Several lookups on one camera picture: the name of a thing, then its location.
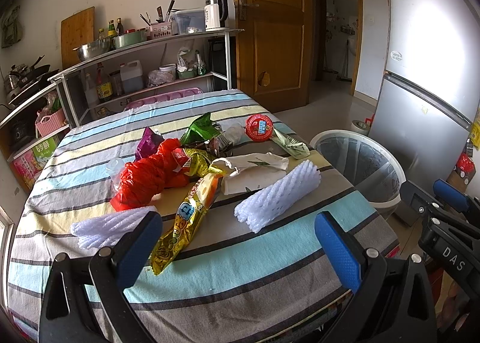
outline white label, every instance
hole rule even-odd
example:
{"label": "white label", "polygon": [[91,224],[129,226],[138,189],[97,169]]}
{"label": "white label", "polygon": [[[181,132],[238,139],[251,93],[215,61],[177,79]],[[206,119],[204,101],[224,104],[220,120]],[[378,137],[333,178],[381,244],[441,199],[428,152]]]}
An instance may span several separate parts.
{"label": "white label", "polygon": [[402,54],[397,51],[390,52],[390,57],[396,61],[401,61],[403,59]]}

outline tape roll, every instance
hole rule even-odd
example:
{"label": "tape roll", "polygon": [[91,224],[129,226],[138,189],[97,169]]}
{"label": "tape roll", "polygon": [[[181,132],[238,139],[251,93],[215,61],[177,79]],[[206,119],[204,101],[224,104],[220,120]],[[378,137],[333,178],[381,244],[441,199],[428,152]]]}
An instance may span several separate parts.
{"label": "tape roll", "polygon": [[361,135],[367,136],[368,132],[370,132],[370,127],[363,121],[353,120],[352,124],[350,125],[350,130],[352,132],[357,132]]}

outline red round lid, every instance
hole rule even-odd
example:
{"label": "red round lid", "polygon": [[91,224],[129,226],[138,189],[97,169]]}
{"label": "red round lid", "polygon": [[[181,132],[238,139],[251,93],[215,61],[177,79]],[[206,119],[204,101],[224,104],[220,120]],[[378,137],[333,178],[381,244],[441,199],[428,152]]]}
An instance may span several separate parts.
{"label": "red round lid", "polygon": [[245,133],[254,142],[265,142],[273,133],[273,122],[265,115],[251,115],[245,122]]}

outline cutting board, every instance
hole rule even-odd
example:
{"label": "cutting board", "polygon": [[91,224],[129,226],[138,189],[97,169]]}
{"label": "cutting board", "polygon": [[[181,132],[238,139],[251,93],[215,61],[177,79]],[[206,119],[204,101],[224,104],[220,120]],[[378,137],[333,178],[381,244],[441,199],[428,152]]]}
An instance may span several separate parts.
{"label": "cutting board", "polygon": [[63,69],[80,63],[74,48],[95,40],[93,20],[95,7],[89,7],[62,21],[61,25],[61,62]]}

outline trash can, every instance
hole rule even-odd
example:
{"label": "trash can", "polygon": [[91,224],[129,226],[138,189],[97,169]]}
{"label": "trash can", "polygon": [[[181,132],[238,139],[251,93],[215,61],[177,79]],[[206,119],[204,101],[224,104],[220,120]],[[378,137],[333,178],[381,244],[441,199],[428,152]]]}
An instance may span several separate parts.
{"label": "trash can", "polygon": [[405,173],[374,140],[348,130],[328,130],[310,142],[387,219],[400,203]]}

